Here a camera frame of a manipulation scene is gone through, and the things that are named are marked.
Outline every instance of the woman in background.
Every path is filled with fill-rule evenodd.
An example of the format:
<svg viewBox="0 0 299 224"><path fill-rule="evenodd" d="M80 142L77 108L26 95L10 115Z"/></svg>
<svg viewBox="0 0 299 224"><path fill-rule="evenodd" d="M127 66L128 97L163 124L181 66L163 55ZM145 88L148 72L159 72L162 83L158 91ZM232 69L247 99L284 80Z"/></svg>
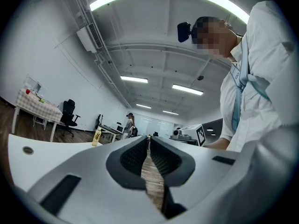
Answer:
<svg viewBox="0 0 299 224"><path fill-rule="evenodd" d="M126 127L124 129L124 132L122 134L122 139L127 138L129 130L131 130L131 129L133 129L135 127L135 118L134 118L134 115L132 113L129 113L129 114L127 114L127 118L128 118L128 121L127 121Z"/></svg>

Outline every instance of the desk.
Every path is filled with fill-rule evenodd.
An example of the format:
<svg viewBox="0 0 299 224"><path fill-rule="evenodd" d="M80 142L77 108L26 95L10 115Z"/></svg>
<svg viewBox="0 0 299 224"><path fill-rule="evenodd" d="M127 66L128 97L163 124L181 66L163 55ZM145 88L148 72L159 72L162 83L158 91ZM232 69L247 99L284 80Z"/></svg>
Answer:
<svg viewBox="0 0 299 224"><path fill-rule="evenodd" d="M16 107L14 111L14 119L13 119L13 127L12 133L15 130L15 124L17 121L17 116L19 115L20 109L23 111L38 116L42 119L46 119L48 121L53 122L53 128L51 132L50 142L53 141L54 132L57 123L60 122L62 117L61 111L52 104L41 103L39 102L39 98L34 93L30 92L26 94L26 90L23 88L19 91Z"/></svg>
<svg viewBox="0 0 299 224"><path fill-rule="evenodd" d="M113 135L113 136L112 136L112 141L111 141L111 143L113 143L113 142L115 141L115 138L116 138L117 135L122 135L121 132L118 132L118 131L116 131L116 130L114 130L114 129L108 127L108 126L105 126L105 125L99 125L99 127L101 128L102 133L110 133L110 134Z"/></svg>

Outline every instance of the screw hole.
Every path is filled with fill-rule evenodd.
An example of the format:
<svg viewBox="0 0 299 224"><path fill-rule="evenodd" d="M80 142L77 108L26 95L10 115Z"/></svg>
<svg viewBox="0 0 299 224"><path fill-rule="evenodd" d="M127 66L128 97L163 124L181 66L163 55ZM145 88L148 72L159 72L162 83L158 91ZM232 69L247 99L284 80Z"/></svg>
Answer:
<svg viewBox="0 0 299 224"><path fill-rule="evenodd" d="M25 146L25 147L23 147L23 152L27 155L32 155L34 151L32 148Z"/></svg>

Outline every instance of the wooden floor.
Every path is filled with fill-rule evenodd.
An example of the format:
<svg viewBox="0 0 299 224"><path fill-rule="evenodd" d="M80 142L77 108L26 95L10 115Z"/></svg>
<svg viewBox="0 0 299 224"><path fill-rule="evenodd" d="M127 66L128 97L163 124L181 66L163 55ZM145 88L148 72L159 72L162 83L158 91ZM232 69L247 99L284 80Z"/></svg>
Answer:
<svg viewBox="0 0 299 224"><path fill-rule="evenodd" d="M4 175L11 184L13 181L9 170L7 142L8 135L11 133L13 116L14 108L0 101L0 165ZM52 127L51 123L47 124L45 130L43 130L40 124L35 124L35 127L33 127L32 115L21 110L16 122L15 135L34 140L49 141ZM74 133L74 138L68 132L65 132L63 136L63 130L58 128L55 131L53 142L82 143L92 142L93 140L94 133L92 132L74 130L72 132ZM107 144L108 137L101 138L100 142ZM141 177L146 181L149 198L158 209L161 209L164 195L164 180L152 162L149 151L142 167Z"/></svg>

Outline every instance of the checkered tablecloth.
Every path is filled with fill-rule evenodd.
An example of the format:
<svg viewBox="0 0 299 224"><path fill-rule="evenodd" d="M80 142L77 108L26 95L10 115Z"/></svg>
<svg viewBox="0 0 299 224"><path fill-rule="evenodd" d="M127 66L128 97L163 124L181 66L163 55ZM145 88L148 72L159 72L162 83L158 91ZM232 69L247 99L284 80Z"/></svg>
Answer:
<svg viewBox="0 0 299 224"><path fill-rule="evenodd" d="M39 117L58 123L62 117L62 113L57 107L46 102L40 102L39 98L32 92L26 94L25 89L21 89L19 91L16 105L26 111L36 114Z"/></svg>

